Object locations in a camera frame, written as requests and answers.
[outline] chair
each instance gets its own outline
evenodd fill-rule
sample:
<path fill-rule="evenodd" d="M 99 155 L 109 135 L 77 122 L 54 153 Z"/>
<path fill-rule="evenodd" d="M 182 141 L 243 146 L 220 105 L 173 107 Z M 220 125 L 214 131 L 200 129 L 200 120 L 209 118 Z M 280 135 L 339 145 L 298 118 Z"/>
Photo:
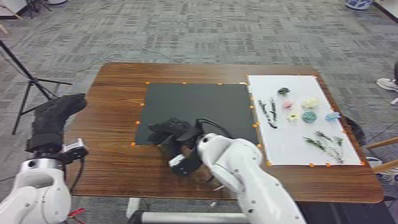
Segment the chair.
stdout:
<path fill-rule="evenodd" d="M 0 8 L 3 8 L 10 12 L 10 14 L 13 15 L 13 17 L 19 20 L 22 20 L 21 16 L 13 13 L 13 11 L 10 10 L 10 8 L 1 3 L 0 3 Z M 3 27 L 1 24 L 0 24 L 0 30 L 3 31 L 5 34 L 8 34 L 8 31 L 6 31 L 6 29 L 5 29 L 5 27 Z"/>
<path fill-rule="evenodd" d="M 390 145 L 394 143 L 398 143 L 398 137 L 394 137 L 394 138 L 383 140 L 381 142 L 376 142 L 374 144 L 367 145 L 365 149 L 372 150 L 374 148 L 378 148 L 381 146 L 387 146 L 387 145 Z M 374 173 L 379 173 L 379 172 L 390 170 L 395 167 L 398 167 L 398 160 L 383 163 L 381 165 L 374 166 L 371 169 L 372 169 Z"/>

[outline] white sneaker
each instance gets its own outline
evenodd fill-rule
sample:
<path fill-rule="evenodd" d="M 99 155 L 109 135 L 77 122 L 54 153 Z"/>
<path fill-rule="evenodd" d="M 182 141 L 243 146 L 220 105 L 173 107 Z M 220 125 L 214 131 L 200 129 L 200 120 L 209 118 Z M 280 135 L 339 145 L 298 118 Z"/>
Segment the white sneaker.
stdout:
<path fill-rule="evenodd" d="M 398 92 L 398 85 L 392 79 L 379 78 L 376 79 L 376 85 L 385 89 Z"/>

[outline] gray carpet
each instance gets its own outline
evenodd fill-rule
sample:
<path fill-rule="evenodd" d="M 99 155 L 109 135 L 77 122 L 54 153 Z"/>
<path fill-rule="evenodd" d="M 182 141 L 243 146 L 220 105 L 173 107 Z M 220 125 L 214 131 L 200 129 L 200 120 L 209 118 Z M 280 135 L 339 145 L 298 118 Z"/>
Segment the gray carpet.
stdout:
<path fill-rule="evenodd" d="M 86 92 L 108 61 L 310 65 L 367 139 L 395 122 L 388 101 L 398 94 L 376 87 L 374 80 L 392 76 L 398 26 L 372 7 L 355 12 L 340 0 L 70 0 L 51 10 L 42 9 L 31 20 L 0 21 L 10 32 L 0 38 L 37 76 L 72 82 L 60 94 Z M 0 69 L 1 179 L 28 156 L 31 115 L 12 136 L 24 78 L 3 59 Z M 29 106 L 44 102 L 37 92 L 28 102 Z M 398 125 L 374 140 L 395 135 Z M 378 149 L 376 155 L 383 161 L 398 159 L 395 147 Z M 0 199 L 10 184 L 0 183 Z M 398 196 L 395 185 L 385 187 L 385 194 Z M 86 223 L 116 223 L 124 203 L 116 198 L 74 198 L 74 206 L 88 210 Z M 207 209 L 207 202 L 150 200 L 148 204 L 164 211 Z"/>

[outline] white paper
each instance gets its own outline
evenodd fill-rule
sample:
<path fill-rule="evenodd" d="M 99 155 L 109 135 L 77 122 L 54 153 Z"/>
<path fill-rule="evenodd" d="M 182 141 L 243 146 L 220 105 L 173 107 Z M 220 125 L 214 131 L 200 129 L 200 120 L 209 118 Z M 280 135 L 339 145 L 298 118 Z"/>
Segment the white paper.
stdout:
<path fill-rule="evenodd" d="M 271 165 L 360 165 L 356 152 L 349 143 L 347 136 L 342 131 L 339 120 L 326 121 L 324 115 L 331 113 L 326 97 L 317 85 L 314 76 L 292 75 L 250 75 L 248 76 L 250 92 L 253 97 L 255 117 L 259 121 L 259 132 L 262 137 L 266 159 Z M 285 96 L 276 94 L 276 90 L 285 87 L 289 93 Z M 259 107 L 257 100 L 266 103 L 266 111 L 271 110 L 269 98 L 275 100 L 276 108 L 276 129 L 267 125 L 266 116 Z M 301 107 L 301 101 L 315 98 L 319 101 L 317 107 L 310 110 L 315 113 L 315 121 L 307 124 L 301 121 L 301 113 L 308 111 Z M 294 102 L 291 109 L 282 108 L 282 102 Z M 287 116 L 298 113 L 298 120 L 291 122 Z M 328 137 L 342 139 L 342 146 L 337 147 L 330 142 L 321 140 L 321 143 L 342 153 L 342 164 L 335 158 L 305 142 L 303 137 L 315 138 L 314 132 L 321 131 Z"/>

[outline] tripod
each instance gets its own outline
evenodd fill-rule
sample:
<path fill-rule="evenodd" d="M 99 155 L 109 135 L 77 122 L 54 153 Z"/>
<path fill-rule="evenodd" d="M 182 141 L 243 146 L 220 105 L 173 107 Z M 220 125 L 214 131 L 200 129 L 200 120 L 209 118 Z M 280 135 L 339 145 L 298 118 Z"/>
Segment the tripod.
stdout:
<path fill-rule="evenodd" d="M 17 68 L 19 68 L 21 71 L 22 71 L 22 75 L 24 75 L 24 77 L 28 78 L 28 85 L 26 85 L 26 90 L 24 90 L 24 95 L 22 95 L 22 100 L 21 100 L 21 107 L 19 107 L 19 111 L 17 111 L 15 123 L 13 123 L 13 128 L 12 128 L 12 135 L 13 135 L 13 134 L 15 134 L 17 125 L 19 125 L 21 116 L 22 116 L 29 111 L 33 111 L 35 108 L 37 108 L 37 107 L 33 107 L 33 108 L 29 108 L 28 110 L 24 110 L 24 105 L 26 105 L 26 100 L 28 100 L 28 94 L 29 94 L 29 89 L 31 89 L 31 87 L 35 87 L 35 88 L 38 89 L 38 92 L 40 92 L 42 96 L 45 97 L 47 100 L 51 100 L 52 98 L 56 98 L 56 95 L 54 95 L 54 93 L 47 90 L 47 88 L 40 85 L 40 82 L 49 82 L 49 83 L 54 83 L 54 84 L 58 84 L 58 85 L 60 85 L 60 84 L 63 84 L 63 85 L 70 85 L 70 83 L 67 83 L 67 82 L 58 82 L 58 81 L 52 81 L 52 80 L 47 80 L 47 79 L 37 79 L 37 78 L 31 76 L 31 74 L 29 74 L 29 72 L 28 72 L 28 70 L 26 70 L 26 68 L 24 68 L 24 66 L 22 66 L 22 64 L 21 64 L 21 62 L 19 62 L 19 60 L 17 60 L 17 58 L 15 58 L 15 56 L 13 56 L 13 54 L 12 54 L 12 52 L 10 52 L 10 49 L 8 49 L 8 47 L 5 46 L 1 40 L 0 40 L 0 47 L 1 47 L 1 49 L 3 49 L 3 51 L 5 51 L 5 53 L 6 53 L 6 55 L 8 55 L 8 57 L 10 57 L 12 61 L 13 61 L 13 63 L 15 63 L 15 65 L 17 65 Z"/>

